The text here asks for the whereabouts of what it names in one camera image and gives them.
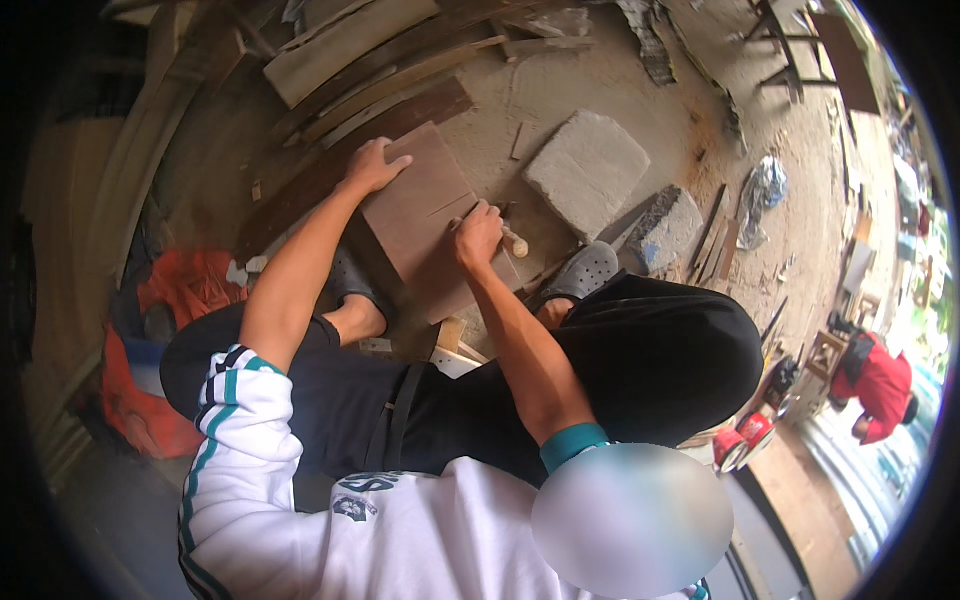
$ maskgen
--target brown wooden board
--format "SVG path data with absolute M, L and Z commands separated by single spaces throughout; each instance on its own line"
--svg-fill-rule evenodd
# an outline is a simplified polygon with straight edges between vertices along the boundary
M 827 48 L 844 107 L 879 116 L 880 106 L 876 103 L 874 85 L 847 19 L 834 14 L 812 14 L 810 18 L 817 27 L 820 41 Z
M 263 74 L 293 108 L 341 69 L 438 11 L 433 0 L 378 0 L 277 56 Z
M 441 14 L 375 48 L 318 87 L 280 119 L 268 142 L 282 145 L 307 119 L 323 107 L 360 85 L 385 66 L 443 42 L 455 33 L 518 9 L 544 4 L 546 0 L 438 0 Z
M 467 178 L 433 122 L 387 148 L 387 161 L 412 155 L 414 163 L 360 207 L 396 273 L 430 324 L 475 302 L 449 245 L 450 221 L 477 204 Z M 511 288 L 519 285 L 502 249 L 493 269 Z
M 484 41 L 468 43 L 453 49 L 441 52 L 429 59 L 408 66 L 386 79 L 367 87 L 347 98 L 342 104 L 321 116 L 313 125 L 307 128 L 303 137 L 308 142 L 314 142 L 344 123 L 364 108 L 377 103 L 400 90 L 436 75 L 441 71 L 454 67 L 472 59 L 477 52 L 501 41 L 501 37 L 491 37 Z
M 237 239 L 237 261 L 246 263 L 265 251 L 281 233 L 333 191 L 343 178 L 350 157 L 367 140 L 379 136 L 399 139 L 427 121 L 439 124 L 471 108 L 473 101 L 460 82 L 451 77 L 360 126 L 322 153 L 313 166 L 297 175 L 251 215 Z

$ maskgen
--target wood scrap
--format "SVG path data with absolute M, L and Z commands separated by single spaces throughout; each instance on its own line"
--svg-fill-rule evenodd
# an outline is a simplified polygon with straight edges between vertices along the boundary
M 262 254 L 297 220 L 333 191 L 347 170 L 350 157 L 364 143 L 379 136 L 398 139 L 427 121 L 442 123 L 473 108 L 473 101 L 455 77 L 405 100 L 357 128 L 318 161 L 287 183 L 244 223 L 235 252 L 238 262 Z
M 418 81 L 436 75 L 448 68 L 472 59 L 482 48 L 494 46 L 503 41 L 503 37 L 490 37 L 480 42 L 468 43 L 442 52 L 422 62 L 418 62 L 399 71 L 382 81 L 351 96 L 341 105 L 324 114 L 316 123 L 307 128 L 303 137 L 308 142 L 314 142 L 329 133 L 338 125 L 360 112 L 366 107 L 389 97 L 401 89 L 415 84 Z
M 413 164 L 370 195 L 360 212 L 427 321 L 436 324 L 475 302 L 444 240 L 450 222 L 466 217 L 478 201 L 434 123 L 388 146 L 386 159 L 408 154 Z M 502 249 L 492 267 L 508 287 L 519 285 Z
M 268 143 L 282 145 L 311 115 L 329 105 L 334 98 L 342 95 L 346 90 L 364 82 L 383 67 L 396 64 L 418 51 L 441 43 L 456 32 L 511 11 L 543 4 L 545 1 L 438 0 L 442 8 L 439 16 L 371 50 L 318 87 L 277 122 L 268 135 Z
M 589 9 L 543 9 L 526 17 L 508 16 L 505 25 L 540 37 L 583 37 L 590 33 Z
M 344 67 L 439 11 L 434 0 L 378 0 L 280 54 L 263 74 L 287 107 L 294 108 Z
M 592 37 L 544 37 L 511 42 L 511 50 L 519 56 L 531 56 L 564 50 L 580 52 L 591 48 L 593 44 Z
M 530 121 L 520 121 L 520 127 L 516 128 L 516 139 L 514 140 L 514 149 L 510 152 L 510 158 L 513 160 L 522 160 L 530 148 L 530 142 L 533 140 L 534 126 Z

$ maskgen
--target red shirt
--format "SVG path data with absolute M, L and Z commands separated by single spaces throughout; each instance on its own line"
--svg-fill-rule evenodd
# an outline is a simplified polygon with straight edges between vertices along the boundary
M 830 387 L 830 392 L 838 398 L 859 396 L 863 412 L 873 419 L 861 444 L 872 444 L 890 437 L 903 420 L 910 398 L 910 384 L 913 383 L 913 372 L 903 353 L 893 358 L 875 334 L 867 335 L 876 344 L 863 362 L 856 385 L 850 385 L 847 374 L 840 368 Z

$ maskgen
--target stone slab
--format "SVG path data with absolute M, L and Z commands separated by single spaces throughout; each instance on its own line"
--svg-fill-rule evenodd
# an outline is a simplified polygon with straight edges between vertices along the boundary
M 650 157 L 610 117 L 577 110 L 524 173 L 580 241 L 593 242 L 630 197 Z

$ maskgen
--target gray concrete block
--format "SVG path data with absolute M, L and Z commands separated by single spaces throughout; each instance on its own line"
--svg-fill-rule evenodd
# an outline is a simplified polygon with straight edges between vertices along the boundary
M 610 117 L 577 110 L 523 177 L 585 244 L 610 225 L 650 157 Z
M 668 199 L 676 196 L 669 211 L 649 232 L 635 230 L 627 240 L 627 245 L 646 263 L 650 273 L 680 258 L 704 226 L 700 209 L 686 190 L 670 186 L 662 194 Z

